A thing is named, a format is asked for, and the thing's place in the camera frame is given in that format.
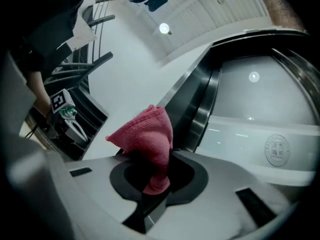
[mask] red cloth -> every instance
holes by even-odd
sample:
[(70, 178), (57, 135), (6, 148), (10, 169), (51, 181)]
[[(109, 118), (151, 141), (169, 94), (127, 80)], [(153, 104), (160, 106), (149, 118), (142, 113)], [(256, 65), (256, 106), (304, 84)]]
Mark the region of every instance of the red cloth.
[(169, 187), (167, 171), (169, 154), (173, 148), (173, 129), (164, 107), (150, 105), (105, 139), (125, 153), (139, 151), (155, 165), (153, 176), (143, 193), (158, 195)]

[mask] gray panel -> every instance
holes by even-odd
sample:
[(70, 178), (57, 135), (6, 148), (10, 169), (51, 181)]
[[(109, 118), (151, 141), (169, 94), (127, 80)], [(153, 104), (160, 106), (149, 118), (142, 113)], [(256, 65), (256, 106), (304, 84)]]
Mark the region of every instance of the gray panel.
[[(34, 223), (42, 221), (58, 239), (73, 239), (71, 222), (58, 196), (44, 150), (34, 141), (7, 132), (1, 135), (1, 155), (3, 173), (12, 188), (11, 198), (20, 202), (12, 208), (12, 214), (26, 211), (23, 207), (28, 206)], [(63, 163), (59, 154), (54, 155)]]
[[(249, 75), (259, 74), (257, 82)], [(297, 83), (270, 56), (227, 61), (222, 66), (213, 116), (317, 125), (314, 111)]]
[(110, 183), (111, 170), (118, 164), (128, 160), (126, 156), (113, 156), (96, 160), (68, 162), (65, 164), (69, 171), (88, 167), (92, 172), (75, 177), (74, 181), (80, 186), (92, 201), (101, 209), (122, 223), (136, 209), (137, 203), (122, 199)]
[[(121, 225), (95, 203), (91, 197), (84, 192), (82, 187), (76, 184), (74, 181), (76, 178), (72, 178), (59, 154), (48, 152), (46, 157), (54, 185), (71, 220), (74, 239), (151, 239), (146, 235), (142, 235)], [(82, 161), (78, 163), (78, 165), (84, 165), (84, 163), (85, 162)], [(121, 206), (116, 205), (113, 209), (120, 208)]]
[(0, 100), (1, 130), (18, 135), (36, 97), (9, 53), (0, 70)]
[(235, 194), (243, 188), (251, 188), (277, 215), (289, 208), (278, 190), (232, 162), (186, 151), (177, 153), (205, 167), (208, 185), (191, 203), (168, 207), (148, 236), (161, 240), (231, 239), (255, 231), (257, 226)]
[(285, 56), (283, 53), (276, 49), (272, 49), (274, 57), (284, 68), (288, 71), (289, 75), (295, 80), (296, 84), (300, 87), (301, 92), (304, 94), (308, 101), (309, 107), (314, 111), (314, 116), (319, 124), (319, 105), (320, 105), (320, 89), (319, 89), (319, 75), (315, 74), (308, 67), (307, 61), (301, 61), (305, 64), (304, 67), (298, 66), (293, 60)]
[(240, 165), (276, 168), (266, 157), (267, 142), (280, 135), (288, 144), (288, 160), (283, 170), (315, 171), (319, 160), (320, 131), (317, 126), (257, 124), (255, 121), (236, 122), (223, 117), (212, 117), (199, 148), (202, 154)]

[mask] black shirt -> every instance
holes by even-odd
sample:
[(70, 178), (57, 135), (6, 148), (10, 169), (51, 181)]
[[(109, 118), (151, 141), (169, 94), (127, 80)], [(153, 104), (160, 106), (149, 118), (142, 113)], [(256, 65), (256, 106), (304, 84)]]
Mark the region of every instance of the black shirt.
[(23, 72), (47, 70), (48, 58), (74, 36), (83, 1), (16, 0), (18, 16), (11, 19), (14, 28), (9, 48)]

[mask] person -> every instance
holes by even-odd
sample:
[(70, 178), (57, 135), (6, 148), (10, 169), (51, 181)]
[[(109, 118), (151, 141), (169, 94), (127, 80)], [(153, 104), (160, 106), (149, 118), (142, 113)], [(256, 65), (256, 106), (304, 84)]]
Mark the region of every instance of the person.
[[(36, 96), (34, 107), (46, 118), (46, 122), (49, 124), (51, 119), (51, 101), (44, 87), (41, 74), (43, 68), (40, 64), (50, 52), (55, 51), (59, 45), (73, 37), (72, 30), (76, 24), (78, 9), (84, 0), (16, 1), (21, 4), (22, 12), (20, 11), (18, 18), (12, 18), (12, 22), (16, 20), (16, 24), (20, 25), (21, 28), (18, 32), (13, 33), (17, 37), (16, 40), (12, 41), (13, 46), (14, 44), (20, 44), (21, 40), (25, 41), (28, 38), (30, 39), (30, 37), (36, 37), (36, 42), (42, 42), (44, 44), (43, 47), (46, 49), (44, 51), (30, 50), (28, 59), (21, 60), (18, 66), (26, 77), (27, 86)], [(54, 32), (44, 36), (40, 30), (49, 21), (56, 21), (53, 22)]]

